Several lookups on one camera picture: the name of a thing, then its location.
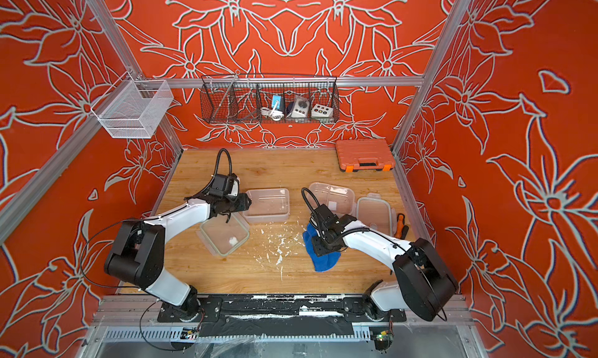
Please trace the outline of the clear lunch box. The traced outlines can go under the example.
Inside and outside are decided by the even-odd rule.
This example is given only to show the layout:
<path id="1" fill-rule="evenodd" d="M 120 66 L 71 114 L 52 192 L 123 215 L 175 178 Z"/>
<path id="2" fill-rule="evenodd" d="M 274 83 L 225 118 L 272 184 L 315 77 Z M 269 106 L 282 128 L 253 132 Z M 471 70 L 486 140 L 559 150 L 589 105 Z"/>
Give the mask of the clear lunch box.
<path id="1" fill-rule="evenodd" d="M 308 189 L 336 215 L 354 214 L 356 195 L 352 189 L 321 182 L 312 183 Z"/>

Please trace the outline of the clear lunch box lid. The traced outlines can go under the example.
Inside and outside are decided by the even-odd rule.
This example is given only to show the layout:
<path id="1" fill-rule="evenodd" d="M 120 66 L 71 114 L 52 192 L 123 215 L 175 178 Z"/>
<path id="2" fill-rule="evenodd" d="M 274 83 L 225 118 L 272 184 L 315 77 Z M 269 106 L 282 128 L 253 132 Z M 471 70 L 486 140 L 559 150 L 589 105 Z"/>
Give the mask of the clear lunch box lid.
<path id="1" fill-rule="evenodd" d="M 389 202 L 382 199 L 380 194 L 369 193 L 359 198 L 356 208 L 357 218 L 366 226 L 394 236 L 397 226 L 397 213 Z"/>

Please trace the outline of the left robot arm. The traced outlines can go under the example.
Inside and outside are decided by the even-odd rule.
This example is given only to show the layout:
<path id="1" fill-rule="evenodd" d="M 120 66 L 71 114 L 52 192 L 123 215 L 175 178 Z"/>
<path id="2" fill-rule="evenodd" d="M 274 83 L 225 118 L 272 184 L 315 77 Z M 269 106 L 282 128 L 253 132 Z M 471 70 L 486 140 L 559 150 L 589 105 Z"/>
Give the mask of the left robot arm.
<path id="1" fill-rule="evenodd" d="M 117 222 L 118 233 L 107 253 L 104 271 L 157 297 L 175 318 L 192 322 L 202 315 L 197 289 L 168 272 L 164 264 L 166 245 L 199 225 L 199 236 L 208 249 L 225 257 L 249 238 L 249 228 L 240 214 L 251 204 L 233 170 L 225 174 L 215 170 L 210 182 L 186 197 L 183 205 L 147 219 Z"/>

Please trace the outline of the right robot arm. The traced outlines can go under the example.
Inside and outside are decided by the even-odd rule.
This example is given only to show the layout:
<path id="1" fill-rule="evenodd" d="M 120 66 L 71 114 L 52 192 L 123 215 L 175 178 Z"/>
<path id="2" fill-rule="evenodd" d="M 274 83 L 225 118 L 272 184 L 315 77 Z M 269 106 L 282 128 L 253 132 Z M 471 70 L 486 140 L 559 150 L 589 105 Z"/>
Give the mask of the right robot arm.
<path id="1" fill-rule="evenodd" d="M 436 317 L 447 319 L 444 307 L 458 293 L 459 286 L 430 241 L 389 236 L 354 216 L 338 217 L 308 188 L 302 188 L 301 195 L 315 233 L 306 244 L 313 258 L 324 258 L 346 248 L 360 251 L 388 267 L 396 277 L 392 282 L 375 285 L 368 294 L 375 310 L 411 311 L 427 322 Z"/>

